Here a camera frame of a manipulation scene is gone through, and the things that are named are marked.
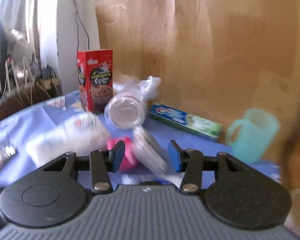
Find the white wet wipes packet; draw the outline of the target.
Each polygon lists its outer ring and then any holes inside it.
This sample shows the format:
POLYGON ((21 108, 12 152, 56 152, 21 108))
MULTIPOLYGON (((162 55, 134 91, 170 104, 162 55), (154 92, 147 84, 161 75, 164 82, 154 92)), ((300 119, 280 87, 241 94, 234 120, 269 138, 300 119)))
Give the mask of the white wet wipes packet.
POLYGON ((164 174, 168 164, 158 142, 142 126, 133 129, 133 153, 154 174, 164 174))

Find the teal plastic mug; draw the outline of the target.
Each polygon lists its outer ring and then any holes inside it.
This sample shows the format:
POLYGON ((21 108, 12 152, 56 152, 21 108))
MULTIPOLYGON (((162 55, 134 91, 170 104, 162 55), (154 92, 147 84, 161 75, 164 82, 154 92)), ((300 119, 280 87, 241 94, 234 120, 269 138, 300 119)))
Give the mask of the teal plastic mug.
POLYGON ((274 115, 252 108, 228 127, 225 142, 232 147, 235 158, 252 164, 262 158, 279 130, 280 122, 274 115))

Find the plastic cups in bag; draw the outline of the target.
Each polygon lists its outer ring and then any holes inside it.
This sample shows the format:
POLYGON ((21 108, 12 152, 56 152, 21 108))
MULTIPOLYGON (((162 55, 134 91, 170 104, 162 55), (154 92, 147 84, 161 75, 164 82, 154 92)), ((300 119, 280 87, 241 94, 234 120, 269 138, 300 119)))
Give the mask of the plastic cups in bag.
POLYGON ((133 129, 143 124, 148 102, 158 95, 161 78, 149 76, 145 80, 117 72, 113 90, 114 96, 105 109, 106 121, 119 129, 133 129))

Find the red cereal box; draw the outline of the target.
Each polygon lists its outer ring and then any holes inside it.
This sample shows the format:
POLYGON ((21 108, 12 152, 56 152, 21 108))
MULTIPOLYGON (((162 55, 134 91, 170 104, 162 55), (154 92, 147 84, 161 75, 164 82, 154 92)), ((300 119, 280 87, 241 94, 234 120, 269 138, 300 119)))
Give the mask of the red cereal box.
POLYGON ((113 97, 113 51, 78 51, 77 71, 83 108, 96 114, 103 113, 113 97))

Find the green blue toothpaste box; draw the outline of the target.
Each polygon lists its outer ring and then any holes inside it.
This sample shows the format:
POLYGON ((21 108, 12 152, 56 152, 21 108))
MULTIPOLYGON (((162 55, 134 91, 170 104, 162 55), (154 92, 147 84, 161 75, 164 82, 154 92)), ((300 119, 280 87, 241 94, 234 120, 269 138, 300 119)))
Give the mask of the green blue toothpaste box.
POLYGON ((154 103, 149 109, 149 116, 175 127, 181 131, 194 134, 205 140, 217 142, 222 131, 222 124, 190 114, 179 109, 154 103))

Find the wooden panel board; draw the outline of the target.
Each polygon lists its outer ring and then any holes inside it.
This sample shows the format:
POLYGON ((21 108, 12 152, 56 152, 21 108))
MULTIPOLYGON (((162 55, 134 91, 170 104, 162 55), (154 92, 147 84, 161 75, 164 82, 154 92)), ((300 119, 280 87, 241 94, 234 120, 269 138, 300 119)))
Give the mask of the wooden panel board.
POLYGON ((300 103, 300 0, 96 0, 102 48, 116 71, 161 78, 158 100, 230 125, 250 108, 281 129, 300 103))

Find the pink fluffy knitted toy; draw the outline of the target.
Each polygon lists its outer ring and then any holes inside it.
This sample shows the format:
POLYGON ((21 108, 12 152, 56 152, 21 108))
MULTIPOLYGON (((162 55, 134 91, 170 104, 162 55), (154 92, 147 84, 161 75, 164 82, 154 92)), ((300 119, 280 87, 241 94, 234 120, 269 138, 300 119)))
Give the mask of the pink fluffy knitted toy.
POLYGON ((121 162, 119 171, 127 172, 136 168, 139 164, 138 159, 133 153, 133 141, 129 136, 124 136, 120 138, 109 138, 107 140, 107 149, 111 150, 115 144, 122 140, 125 143, 125 156, 121 162))

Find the large white tissue pack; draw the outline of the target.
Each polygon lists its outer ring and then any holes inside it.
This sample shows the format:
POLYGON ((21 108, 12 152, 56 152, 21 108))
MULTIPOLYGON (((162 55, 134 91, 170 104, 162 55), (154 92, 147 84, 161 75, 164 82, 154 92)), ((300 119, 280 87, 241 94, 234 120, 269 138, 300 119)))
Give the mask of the large white tissue pack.
POLYGON ((42 166, 66 152, 86 156, 106 147, 110 133, 93 113, 80 113, 54 129, 37 135, 26 145, 33 162, 42 166))

